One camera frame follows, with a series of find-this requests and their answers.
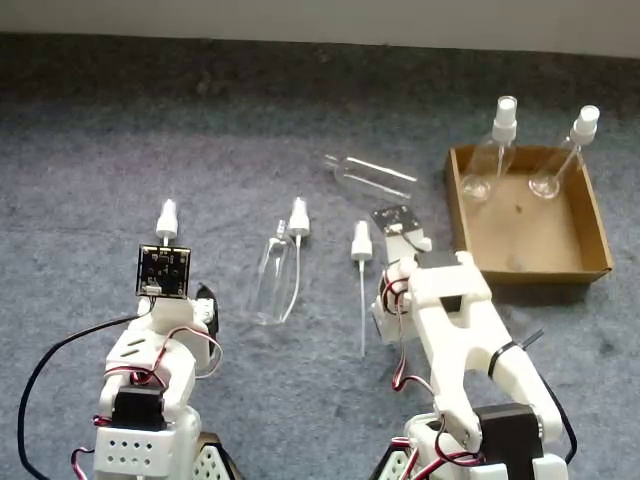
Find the black wire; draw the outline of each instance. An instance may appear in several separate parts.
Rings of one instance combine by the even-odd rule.
[[[417,246],[415,243],[413,243],[411,241],[411,239],[409,238],[409,235],[407,235],[405,232],[402,232],[400,235],[402,235],[402,238],[404,238],[404,241],[407,242],[409,245],[411,245],[411,247],[418,253],[426,253],[426,250],[420,248],[419,246]]]
[[[49,477],[39,472],[38,469],[34,467],[31,464],[31,462],[29,462],[29,459],[27,458],[27,450],[24,444],[24,420],[27,413],[27,403],[29,401],[29,395],[31,394],[33,385],[36,383],[36,379],[38,378],[38,375],[40,375],[40,372],[42,372],[42,369],[45,367],[45,365],[51,359],[51,357],[53,357],[53,355],[58,350],[60,350],[62,347],[64,347],[68,343],[71,343],[74,340],[77,340],[79,338],[82,338],[86,335],[97,332],[99,330],[109,328],[109,327],[115,327],[116,325],[121,325],[123,323],[131,322],[132,320],[136,320],[138,318],[144,317],[145,315],[148,315],[149,313],[151,313],[155,304],[156,304],[156,299],[151,298],[151,305],[149,306],[148,312],[138,314],[138,315],[130,315],[127,317],[116,318],[114,320],[109,320],[108,322],[100,323],[93,327],[87,328],[86,330],[82,330],[80,332],[77,332],[77,333],[74,333],[73,335],[68,336],[64,340],[53,345],[47,351],[47,353],[45,353],[43,357],[40,359],[40,361],[36,365],[36,368],[33,369],[33,372],[31,373],[31,376],[27,381],[27,385],[24,387],[24,391],[22,392],[22,398],[20,399],[20,406],[18,407],[17,439],[18,439],[18,454],[20,455],[20,462],[22,463],[22,466],[35,478],[39,480],[49,480]]]
[[[560,418],[562,419],[562,424],[564,425],[564,428],[567,431],[567,435],[569,436],[571,449],[569,450],[569,453],[567,453],[567,455],[564,457],[565,463],[569,465],[571,463],[571,460],[573,460],[573,457],[576,456],[576,452],[578,451],[578,439],[576,437],[576,433],[573,431],[573,427],[571,426],[571,422],[569,421],[567,412],[565,412],[564,408],[562,407],[562,403],[560,403],[560,400],[558,399],[558,397],[556,397],[556,394],[553,392],[553,390],[551,390],[551,387],[549,386],[549,384],[547,383],[547,381],[544,379],[542,375],[540,375],[540,379],[542,380],[542,383],[544,383],[544,386],[546,387],[547,392],[549,392],[549,395],[551,395],[551,398],[553,399],[553,403],[556,404],[556,408],[560,412]]]
[[[440,423],[440,428],[438,429],[438,433],[436,434],[436,440],[435,440],[436,454],[438,455],[438,457],[440,457],[441,460],[444,460],[445,462],[453,463],[454,465],[457,465],[458,467],[468,467],[469,465],[467,465],[465,463],[458,462],[455,458],[451,458],[449,455],[444,453],[444,450],[442,450],[442,448],[440,447],[440,437],[446,431],[444,417],[442,417],[440,422],[441,422]],[[478,456],[480,454],[480,452],[476,452],[476,453],[467,452],[467,453],[469,454],[470,457],[473,457],[473,458],[478,458]]]

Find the transparent bottle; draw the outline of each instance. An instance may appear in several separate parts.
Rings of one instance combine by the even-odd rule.
[[[469,165],[462,174],[463,194],[476,202],[485,202],[495,190],[500,178],[507,173],[514,156],[516,138],[516,108],[514,97],[498,99],[496,117],[491,133],[478,142]]]
[[[579,166],[582,147],[589,145],[598,129],[600,110],[593,105],[580,109],[569,135],[564,137],[551,156],[529,178],[529,188],[540,198],[556,198],[565,183],[572,165]]]
[[[411,175],[354,157],[338,159],[325,155],[325,165],[348,189],[392,202],[408,202],[418,181]]]
[[[267,241],[244,306],[244,312],[261,325],[283,322],[292,251],[292,242],[286,229],[287,222],[280,220],[275,235]]]

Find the white spray cap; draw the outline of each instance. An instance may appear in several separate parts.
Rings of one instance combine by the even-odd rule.
[[[162,205],[162,213],[156,223],[156,235],[162,239],[174,239],[178,236],[178,215],[176,213],[176,202],[168,199]]]
[[[366,220],[356,222],[351,242],[351,259],[366,262],[373,256],[373,245],[369,236],[369,224]]]
[[[306,237],[309,235],[311,225],[309,215],[307,214],[307,201],[302,197],[296,197],[293,201],[291,209],[291,217],[289,217],[289,235],[297,237]]]
[[[493,120],[493,130],[491,131],[491,136],[496,142],[510,143],[516,138],[517,108],[518,101],[515,97],[504,96],[498,99],[496,118]]]
[[[578,145],[589,145],[593,142],[598,130],[600,110],[593,105],[585,105],[580,109],[580,115],[573,122],[569,136]]]

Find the white wall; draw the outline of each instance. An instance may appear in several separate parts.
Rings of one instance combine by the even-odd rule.
[[[0,31],[640,58],[636,0],[0,0]]]

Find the cable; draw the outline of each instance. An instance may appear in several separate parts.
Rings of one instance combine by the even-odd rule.
[[[78,480],[87,480],[87,476],[82,471],[82,468],[80,468],[80,465],[78,465],[78,454],[93,453],[94,451],[95,451],[94,449],[89,450],[88,448],[80,447],[80,448],[76,448],[73,451],[73,453],[71,453],[71,468],[73,469],[73,473],[76,474],[76,477],[78,478]]]
[[[442,434],[445,432],[445,417],[441,417],[440,420],[440,429],[438,430],[438,434],[436,435],[436,439],[434,442],[434,449],[436,451],[436,455],[438,455],[438,457],[440,457],[441,460],[448,462],[448,463],[453,463],[454,465],[457,465],[458,467],[468,467],[469,464],[465,461],[458,461],[456,460],[456,458],[459,458],[461,456],[472,456],[474,457],[474,460],[476,462],[478,462],[478,455],[480,452],[476,452],[476,453],[472,453],[472,452],[460,452],[460,453],[464,453],[466,455],[459,455],[456,457],[455,455],[448,455],[446,453],[444,453],[444,451],[442,450],[442,448],[440,447],[440,437],[442,436]]]
[[[360,270],[360,354],[364,358],[366,353],[367,341],[367,306],[364,299],[364,260],[358,262],[358,269]]]
[[[29,395],[31,394],[31,390],[33,389],[34,384],[36,383],[36,379],[40,372],[44,369],[47,362],[51,359],[51,357],[62,347],[67,345],[68,343],[73,342],[79,338],[87,336],[91,333],[97,332],[99,330],[103,330],[109,327],[115,327],[117,325],[122,325],[123,323],[131,322],[138,318],[142,318],[145,315],[148,315],[153,310],[155,306],[155,298],[151,298],[151,302],[149,305],[149,310],[142,314],[130,315],[127,317],[121,317],[114,320],[109,320],[108,322],[100,323],[93,327],[87,328],[86,330],[82,330],[80,332],[74,333],[73,335],[68,336],[64,340],[54,344],[40,359],[36,367],[33,369],[31,376],[27,380],[27,385],[24,387],[24,391],[22,392],[22,397],[20,398],[20,406],[18,407],[18,429],[17,429],[17,441],[18,441],[18,455],[20,456],[20,462],[22,466],[27,470],[33,477],[39,480],[49,480],[47,476],[42,474],[36,467],[34,467],[31,462],[29,462],[29,458],[27,457],[27,450],[25,448],[24,441],[24,421],[27,413],[27,404],[29,402]]]
[[[468,452],[457,452],[457,453],[452,453],[450,455],[451,458],[462,458],[462,457],[466,457],[468,456],[469,453]],[[413,477],[411,480],[426,480],[429,478],[429,475],[431,475],[433,472],[435,472],[437,469],[439,469],[440,467],[442,467],[444,464],[446,464],[447,462],[445,460],[443,460],[442,458],[438,458],[437,460],[434,460],[433,462],[431,462],[429,465],[427,465],[426,467],[424,467],[422,470],[420,470],[415,477]],[[475,467],[479,465],[479,462],[477,460],[469,460],[466,461],[465,463],[461,463],[461,467]]]
[[[569,465],[571,463],[571,460],[573,460],[573,457],[575,457],[576,453],[578,452],[578,438],[576,437],[576,432],[573,431],[573,427],[571,426],[571,422],[569,421],[567,412],[565,412],[564,407],[562,406],[562,403],[560,403],[560,400],[558,399],[554,391],[551,389],[551,387],[549,386],[549,384],[547,383],[547,381],[544,379],[542,375],[540,375],[540,379],[542,380],[542,383],[544,383],[544,386],[547,389],[547,392],[549,392],[549,395],[551,396],[553,403],[556,404],[556,408],[558,409],[558,412],[560,412],[560,418],[562,419],[562,424],[564,425],[564,428],[567,431],[567,435],[569,436],[571,449],[569,450],[569,453],[567,453],[567,455],[564,457],[565,463]]]
[[[298,292],[300,290],[300,244],[302,243],[302,236],[296,235],[296,285],[293,289],[293,296],[291,297],[291,302],[287,307],[286,312],[280,319],[282,323],[287,321],[289,315],[291,314],[291,310],[293,310],[293,306],[296,304],[296,300],[298,299]]]
[[[433,387],[427,382],[424,378],[419,377],[417,375],[408,375],[403,378],[404,370],[407,366],[407,355],[404,349],[404,338],[402,334],[402,313],[400,313],[400,302],[396,301],[396,316],[398,317],[398,328],[399,328],[399,340],[400,340],[400,362],[396,367],[396,371],[391,378],[391,388],[396,392],[400,392],[404,389],[405,385],[409,380],[419,383],[424,388],[426,388],[431,395],[435,396],[435,392],[433,391]]]
[[[213,362],[213,368],[211,368],[211,370],[209,370],[207,373],[203,375],[196,375],[196,379],[209,378],[216,372],[216,370],[218,369],[218,366],[220,365],[220,362],[222,362],[222,355],[224,353],[222,351],[222,346],[212,336],[207,335],[204,332],[195,330],[191,327],[176,327],[169,331],[164,341],[162,342],[162,346],[160,347],[160,352],[158,353],[156,360],[153,362],[153,366],[151,367],[151,370],[147,370],[145,368],[140,368],[140,367],[115,367],[110,370],[107,370],[106,374],[111,373],[111,370],[131,369],[134,372],[144,373],[146,376],[144,378],[141,378],[134,374],[134,380],[137,383],[143,383],[143,384],[147,383],[153,376],[164,388],[166,388],[165,382],[156,374],[156,370],[160,366],[160,361],[162,360],[162,357],[167,351],[167,342],[169,342],[169,340],[172,339],[176,334],[180,332],[185,332],[185,331],[206,339],[213,346],[213,353],[209,357],[209,363],[212,363],[212,360],[215,358],[215,362]]]
[[[399,480],[406,480],[409,478],[411,474],[411,470],[416,466],[416,462],[418,461],[418,457],[420,456],[420,450],[418,448],[414,449],[409,455],[409,461],[407,462],[407,466],[404,467],[402,473],[400,474]]]
[[[131,378],[132,378],[132,382],[134,384],[147,384],[149,383],[149,380],[151,380],[151,378],[154,378],[156,380],[156,382],[158,382],[160,384],[160,386],[162,387],[162,390],[166,390],[167,389],[167,383],[162,380],[162,378],[160,378],[160,376],[154,371],[154,370],[149,370],[147,368],[143,368],[143,367],[135,367],[135,366],[131,366],[131,365],[121,365],[118,367],[113,367],[110,368],[109,370],[107,370],[106,372],[104,372],[104,376],[105,377],[110,377],[116,373],[124,373],[124,372],[129,372],[131,373]],[[141,379],[137,374],[138,373],[144,373],[146,375],[146,378]]]

